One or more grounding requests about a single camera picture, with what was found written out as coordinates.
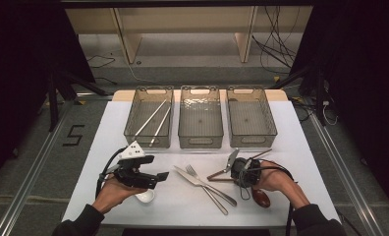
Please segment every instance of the fork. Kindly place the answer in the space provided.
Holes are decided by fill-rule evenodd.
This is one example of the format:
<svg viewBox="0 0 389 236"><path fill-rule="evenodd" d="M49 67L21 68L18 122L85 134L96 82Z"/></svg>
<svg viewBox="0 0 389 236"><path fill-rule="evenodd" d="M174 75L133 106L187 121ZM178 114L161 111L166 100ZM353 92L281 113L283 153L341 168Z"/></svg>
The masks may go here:
<svg viewBox="0 0 389 236"><path fill-rule="evenodd" d="M235 201L233 198L229 197L225 193L222 193L221 191L213 188L212 186L204 183L200 177L198 177L197 173L195 172L194 168L191 165L186 166L186 170L188 171L189 174L191 174L193 177L195 177L201 184L204 185L207 189L213 191L215 194L217 194L219 197L222 199L226 200L230 205L236 207L237 206L237 201Z"/></svg>
<svg viewBox="0 0 389 236"><path fill-rule="evenodd" d="M191 167L191 166L190 166L190 165L187 166L187 167L186 167L186 170L188 170L188 173L189 173L190 175L194 176L193 173L191 172L191 170L192 170L192 171L194 171L194 170L193 170L192 168L189 168L189 167ZM206 192L206 194L213 200L213 202L219 207L219 209L222 211L222 213L225 214L225 215L227 215L227 214L228 214L228 210L225 209L225 207L222 206L222 204L219 203L219 201L218 201L215 197L213 197L213 195L210 193L210 191L207 189L207 187L206 187L205 185L203 185L203 184L201 184L200 186L201 186L201 188L204 190L204 192Z"/></svg>

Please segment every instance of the black sleeve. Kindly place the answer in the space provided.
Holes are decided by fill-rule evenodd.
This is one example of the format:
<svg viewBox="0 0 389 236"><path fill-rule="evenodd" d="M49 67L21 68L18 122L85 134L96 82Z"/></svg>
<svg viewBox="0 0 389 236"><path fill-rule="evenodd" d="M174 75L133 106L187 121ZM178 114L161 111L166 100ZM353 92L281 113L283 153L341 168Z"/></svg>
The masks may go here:
<svg viewBox="0 0 389 236"><path fill-rule="evenodd" d="M81 215L75 220L61 222L53 231L53 236L88 236L94 235L100 222L105 218L102 213L93 206L86 205Z"/></svg>
<svg viewBox="0 0 389 236"><path fill-rule="evenodd" d="M342 224L336 219L327 220L318 205L307 205L293 211L293 220L299 236L342 236Z"/></svg>

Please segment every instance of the plastic storage container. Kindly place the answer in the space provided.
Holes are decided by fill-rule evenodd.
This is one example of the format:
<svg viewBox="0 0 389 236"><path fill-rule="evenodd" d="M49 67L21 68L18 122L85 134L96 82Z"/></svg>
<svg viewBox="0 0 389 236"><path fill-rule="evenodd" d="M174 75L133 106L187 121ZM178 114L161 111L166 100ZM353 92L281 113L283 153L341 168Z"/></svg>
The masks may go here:
<svg viewBox="0 0 389 236"><path fill-rule="evenodd" d="M262 87L228 87L228 126L232 148L270 148L277 136Z"/></svg>
<svg viewBox="0 0 389 236"><path fill-rule="evenodd" d="M218 87L181 90L180 148L221 148L223 125Z"/></svg>
<svg viewBox="0 0 389 236"><path fill-rule="evenodd" d="M173 87L138 87L124 131L128 144L169 148L173 106Z"/></svg>

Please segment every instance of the hand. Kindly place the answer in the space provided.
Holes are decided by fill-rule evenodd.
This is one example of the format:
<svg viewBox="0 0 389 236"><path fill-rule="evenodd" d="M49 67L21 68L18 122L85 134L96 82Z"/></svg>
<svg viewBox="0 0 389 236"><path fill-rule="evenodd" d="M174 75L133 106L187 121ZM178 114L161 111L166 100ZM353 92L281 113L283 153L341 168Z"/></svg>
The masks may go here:
<svg viewBox="0 0 389 236"><path fill-rule="evenodd" d="M278 167L277 164L263 160L261 167ZM261 170L261 176L256 185L252 186L253 189L264 189L270 192L282 191L287 185L294 184L293 180L283 171L278 169L265 169Z"/></svg>
<svg viewBox="0 0 389 236"><path fill-rule="evenodd" d="M110 174L92 206L102 214L105 214L113 207L121 204L127 197L145 191L146 189L128 187L120 183L112 174Z"/></svg>
<svg viewBox="0 0 389 236"><path fill-rule="evenodd" d="M270 161L263 160L261 167L278 166ZM278 169L261 170L261 176L253 189L264 189L267 191L280 191L292 203L295 209L309 205L302 188L296 184L286 173Z"/></svg>

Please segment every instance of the white tabletop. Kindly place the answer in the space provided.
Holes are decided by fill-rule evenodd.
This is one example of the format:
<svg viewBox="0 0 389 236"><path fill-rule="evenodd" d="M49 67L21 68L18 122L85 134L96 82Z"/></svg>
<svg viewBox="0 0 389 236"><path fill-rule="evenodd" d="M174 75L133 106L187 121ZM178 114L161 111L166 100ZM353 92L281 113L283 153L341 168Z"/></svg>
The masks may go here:
<svg viewBox="0 0 389 236"><path fill-rule="evenodd" d="M318 204L327 218L339 219L314 162L293 105L290 101L270 101L269 104L278 135L272 145L272 151L263 157L274 160L289 169L310 202ZM108 102L63 220L76 219L82 212L84 204L93 203L98 174L110 156L117 149L127 145L123 132L130 109L131 103L127 101ZM222 115L224 138L221 149L197 151L180 149L177 135L178 109L179 104L176 103L170 148L146 150L155 158L152 163L142 165L140 168L141 172L154 175L160 172L170 172L166 181L157 183L154 190L155 199L149 204L143 204L137 198L130 197L107 213L102 224L133 227L217 228L285 226L289 202L281 193L267 192L271 207L263 208L258 206L253 199L243 200L240 188L233 183L209 182L238 202L238 205L233 207L217 197L229 211L228 215L224 215L202 188L193 186L175 171L173 165L185 168L186 165L191 164L197 174L206 181L206 176L224 168L228 155L233 151L229 146L226 115ZM224 103L222 103L222 114L226 114ZM238 156L250 157L261 151L263 149L241 148ZM248 196L245 190L243 190L243 196Z"/></svg>

